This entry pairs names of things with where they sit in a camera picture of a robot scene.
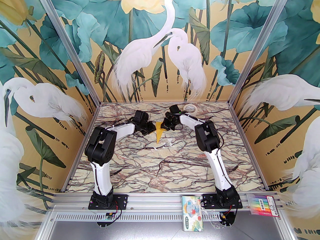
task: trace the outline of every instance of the tape roll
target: tape roll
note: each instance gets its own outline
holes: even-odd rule
[[[186,104],[183,110],[188,111],[191,116],[196,116],[198,113],[198,108],[194,104]]]

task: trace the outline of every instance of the marble tabletop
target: marble tabletop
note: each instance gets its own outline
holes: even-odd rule
[[[176,103],[110,103],[101,107],[94,126],[111,126],[129,119],[136,110],[146,111],[153,122],[162,122],[164,114]],[[182,110],[185,103],[178,103]],[[222,159],[237,191],[263,190],[228,106],[224,102],[194,103],[199,119],[210,119],[222,134]],[[215,180],[207,157],[196,144],[195,132],[164,131],[157,144],[156,132],[140,137],[130,135],[117,141],[110,164],[114,192],[214,192]],[[68,192],[92,192],[94,176],[83,154],[69,182]]]

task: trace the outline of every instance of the metal base plate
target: metal base plate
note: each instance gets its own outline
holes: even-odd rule
[[[201,206],[206,210],[214,210],[214,209],[242,209],[241,199],[235,198],[231,200],[229,203],[221,206],[217,202],[217,194],[216,193],[208,193],[202,194]]]
[[[118,210],[125,210],[127,208],[128,203],[128,195],[127,194],[113,194],[113,202],[118,204]],[[113,204],[110,207],[106,207],[104,203],[97,201],[94,195],[91,196],[89,206],[89,210],[116,210],[116,205]]]

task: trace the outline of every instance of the wallpaper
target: wallpaper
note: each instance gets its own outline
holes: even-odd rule
[[[320,238],[320,0],[289,0],[233,107],[298,239]]]
[[[34,239],[96,109],[39,0],[0,0],[0,90],[0,235]]]
[[[274,1],[52,3],[101,101],[141,102],[227,100]]]

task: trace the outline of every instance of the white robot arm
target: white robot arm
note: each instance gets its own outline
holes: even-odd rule
[[[217,194],[209,194],[210,200],[204,200],[206,209],[242,208],[239,194],[232,185],[221,157],[221,147],[218,131],[212,121],[199,120],[186,111],[181,111],[177,105],[166,112],[161,128],[175,130],[176,125],[183,124],[195,131],[197,145],[207,156],[216,183]]]
[[[124,123],[104,128],[96,127],[84,150],[92,166],[95,188],[88,209],[107,209],[113,205],[113,187],[110,181],[110,162],[116,141],[135,132],[143,135],[156,130],[146,112],[137,110],[135,116]]]

